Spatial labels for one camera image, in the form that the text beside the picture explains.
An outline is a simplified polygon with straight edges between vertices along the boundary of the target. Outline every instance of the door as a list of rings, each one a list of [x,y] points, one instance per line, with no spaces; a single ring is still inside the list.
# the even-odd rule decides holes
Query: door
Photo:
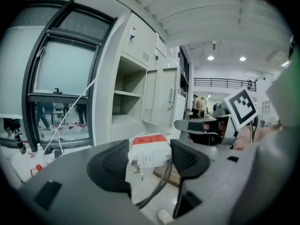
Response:
[[[169,60],[159,51],[157,50],[158,58],[154,61],[154,68],[167,68]]]
[[[180,68],[158,68],[147,72],[142,121],[173,127]]]
[[[154,66],[156,36],[152,29],[139,17],[134,16],[128,31],[123,52],[148,67]]]

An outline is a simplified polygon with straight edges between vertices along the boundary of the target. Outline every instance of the black railing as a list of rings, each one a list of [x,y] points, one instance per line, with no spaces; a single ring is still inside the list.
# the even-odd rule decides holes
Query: black railing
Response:
[[[221,88],[246,88],[256,92],[256,82],[225,78],[194,78],[194,86],[221,87]]]

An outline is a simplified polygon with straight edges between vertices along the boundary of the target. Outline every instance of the wire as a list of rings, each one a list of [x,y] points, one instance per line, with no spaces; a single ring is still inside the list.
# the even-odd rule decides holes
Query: wire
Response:
[[[173,165],[172,165],[172,163],[170,163],[166,167],[160,181],[158,182],[158,184],[155,187],[155,189],[153,190],[153,192],[147,198],[145,198],[142,201],[135,204],[139,209],[144,208],[151,201],[151,199],[153,197],[155,197],[166,186],[166,184],[171,176],[172,167],[173,167]]]
[[[256,129],[257,129],[257,125],[258,125],[258,116],[255,117],[255,129],[254,129],[254,132],[253,132],[253,135],[252,135],[253,140],[254,140],[254,135],[255,135]]]
[[[167,172],[168,172],[169,167],[170,167],[170,165],[168,165],[168,166],[166,167],[166,169],[165,169],[163,175],[161,176],[161,178],[160,178],[160,180],[159,180],[157,186],[156,186],[155,189],[153,190],[153,192],[152,192],[148,197],[146,197],[145,199],[143,199],[143,200],[141,200],[140,202],[138,202],[138,203],[135,204],[137,207],[140,207],[140,206],[143,205],[144,203],[147,204],[148,202],[150,202],[150,200],[151,200],[153,197],[155,197],[155,195],[157,195],[159,188],[161,187],[161,185],[162,185],[163,182],[164,182],[164,179],[166,178],[166,175],[167,175]]]
[[[253,143],[253,127],[251,122],[249,124],[250,124],[250,143]]]

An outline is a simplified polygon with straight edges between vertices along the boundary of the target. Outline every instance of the window frame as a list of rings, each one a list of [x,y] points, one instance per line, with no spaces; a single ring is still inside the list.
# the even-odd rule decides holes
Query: window frame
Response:
[[[79,96],[75,95],[64,95],[64,94],[48,94],[48,93],[36,93],[33,92],[35,76],[37,75],[37,66],[39,57],[36,57],[36,54],[40,49],[46,45],[49,40],[48,34],[56,34],[58,37],[61,36],[75,39],[78,41],[83,41],[86,43],[96,45],[95,55],[92,60],[92,64],[88,76],[88,84],[92,82],[96,77],[96,70],[103,52],[103,48],[107,41],[107,38],[117,20],[117,18],[112,18],[100,11],[97,11],[93,8],[87,7],[85,5],[77,4],[74,0],[63,1],[63,0],[30,0],[27,2],[27,7],[31,6],[56,6],[60,7],[59,10],[54,14],[48,24],[44,27],[41,34],[37,38],[37,41],[30,53],[25,74],[22,84],[22,116],[24,123],[24,130],[27,136],[27,140],[33,151],[37,150],[37,125],[35,118],[35,102],[59,102],[59,103],[74,103]],[[110,26],[106,31],[102,41],[82,33],[78,33],[71,30],[65,30],[58,28],[62,21],[72,12],[78,11],[84,13],[88,16],[93,16],[99,20],[102,20],[105,23],[109,23]],[[76,141],[76,142],[64,142],[62,143],[63,148],[75,148],[82,147],[86,145],[94,146],[93,144],[93,134],[92,134],[92,95],[93,95],[93,86],[91,86],[86,93],[86,96],[83,96],[77,102],[78,104],[87,105],[87,125],[89,132],[89,139]],[[51,143],[50,146],[53,149],[59,148],[58,143]]]

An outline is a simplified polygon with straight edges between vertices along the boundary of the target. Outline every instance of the bottle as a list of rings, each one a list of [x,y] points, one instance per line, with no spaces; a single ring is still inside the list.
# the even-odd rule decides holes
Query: bottle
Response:
[[[15,135],[15,142],[17,143],[18,149],[21,152],[21,154],[25,154],[26,148],[24,147],[24,144],[20,138],[20,134],[18,133]]]
[[[27,153],[30,155],[30,158],[33,158],[33,152],[31,150],[31,147],[28,144],[28,141],[25,141],[25,148],[26,148]]]
[[[43,152],[43,147],[40,143],[37,144],[37,150]]]

